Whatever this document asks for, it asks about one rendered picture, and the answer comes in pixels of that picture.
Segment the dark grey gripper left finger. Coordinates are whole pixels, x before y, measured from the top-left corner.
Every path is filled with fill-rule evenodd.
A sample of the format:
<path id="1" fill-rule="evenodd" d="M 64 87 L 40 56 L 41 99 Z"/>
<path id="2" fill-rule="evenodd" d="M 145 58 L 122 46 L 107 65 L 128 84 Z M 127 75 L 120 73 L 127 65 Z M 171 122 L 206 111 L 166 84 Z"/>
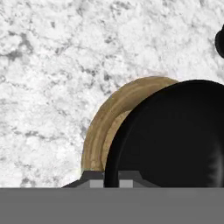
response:
<path id="1" fill-rule="evenodd" d="M 64 188 L 103 188 L 103 171 L 84 171 L 81 177 Z"/>

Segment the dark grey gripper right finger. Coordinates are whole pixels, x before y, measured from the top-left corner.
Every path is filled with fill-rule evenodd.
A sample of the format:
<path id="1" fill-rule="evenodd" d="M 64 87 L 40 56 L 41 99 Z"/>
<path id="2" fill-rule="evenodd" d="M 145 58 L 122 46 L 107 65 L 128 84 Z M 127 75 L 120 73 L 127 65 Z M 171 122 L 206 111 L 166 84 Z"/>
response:
<path id="1" fill-rule="evenodd" d="M 157 186 L 142 178 L 139 171 L 119 171 L 118 172 L 120 188 L 144 188 Z"/>

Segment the brown wooden bowl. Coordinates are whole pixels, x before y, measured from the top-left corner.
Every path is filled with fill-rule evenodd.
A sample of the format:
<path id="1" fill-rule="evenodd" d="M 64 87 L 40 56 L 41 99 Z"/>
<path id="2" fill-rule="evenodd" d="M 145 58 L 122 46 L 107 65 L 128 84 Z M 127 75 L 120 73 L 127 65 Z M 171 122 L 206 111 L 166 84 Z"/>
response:
<path id="1" fill-rule="evenodd" d="M 167 77 L 143 77 L 115 91 L 100 106 L 87 130 L 81 170 L 104 171 L 109 147 L 127 115 L 145 98 L 175 83 L 178 81 Z"/>

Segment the black bowl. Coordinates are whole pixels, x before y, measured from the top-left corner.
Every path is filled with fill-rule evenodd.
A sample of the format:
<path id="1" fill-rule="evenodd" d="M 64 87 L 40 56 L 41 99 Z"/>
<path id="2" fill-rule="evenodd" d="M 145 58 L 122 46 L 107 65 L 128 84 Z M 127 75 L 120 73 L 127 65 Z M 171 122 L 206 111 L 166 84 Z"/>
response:
<path id="1" fill-rule="evenodd" d="M 139 172 L 160 187 L 224 187 L 224 86 L 187 80 L 143 100 L 109 149 L 104 185 Z"/>

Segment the black round object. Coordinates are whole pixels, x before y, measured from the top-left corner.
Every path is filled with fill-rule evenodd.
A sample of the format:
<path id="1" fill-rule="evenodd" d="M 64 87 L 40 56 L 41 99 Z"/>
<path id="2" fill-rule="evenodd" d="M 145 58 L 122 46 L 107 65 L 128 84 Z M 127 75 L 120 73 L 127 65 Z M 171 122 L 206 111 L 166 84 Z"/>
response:
<path id="1" fill-rule="evenodd" d="M 215 48 L 217 53 L 224 59 L 224 25 L 215 36 Z"/>

